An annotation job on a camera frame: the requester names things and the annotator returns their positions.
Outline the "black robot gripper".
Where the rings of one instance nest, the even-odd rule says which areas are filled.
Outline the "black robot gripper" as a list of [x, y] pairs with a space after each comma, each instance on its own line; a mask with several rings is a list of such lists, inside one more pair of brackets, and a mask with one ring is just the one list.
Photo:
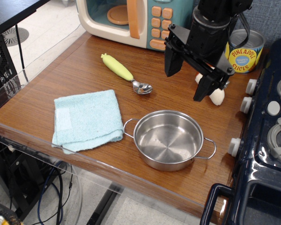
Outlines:
[[229, 38], [231, 17], [222, 11], [207, 14], [207, 9], [195, 7], [190, 28], [176, 24], [168, 27], [165, 40], [164, 71], [167, 77], [181, 70], [186, 61], [199, 73], [194, 101], [202, 101], [217, 88], [225, 89], [234, 69], [225, 58], [224, 49]]

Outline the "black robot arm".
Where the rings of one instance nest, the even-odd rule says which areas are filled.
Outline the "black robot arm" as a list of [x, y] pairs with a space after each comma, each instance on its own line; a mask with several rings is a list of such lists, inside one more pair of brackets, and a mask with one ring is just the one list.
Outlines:
[[201, 0], [192, 12], [190, 28], [175, 24], [168, 27], [165, 39], [164, 70], [168, 77], [181, 70], [187, 62], [200, 74], [194, 101], [201, 101], [216, 89], [225, 89], [235, 70], [224, 54], [238, 20], [246, 37], [235, 48], [245, 45], [250, 36], [250, 26], [243, 14], [251, 9], [251, 0]]

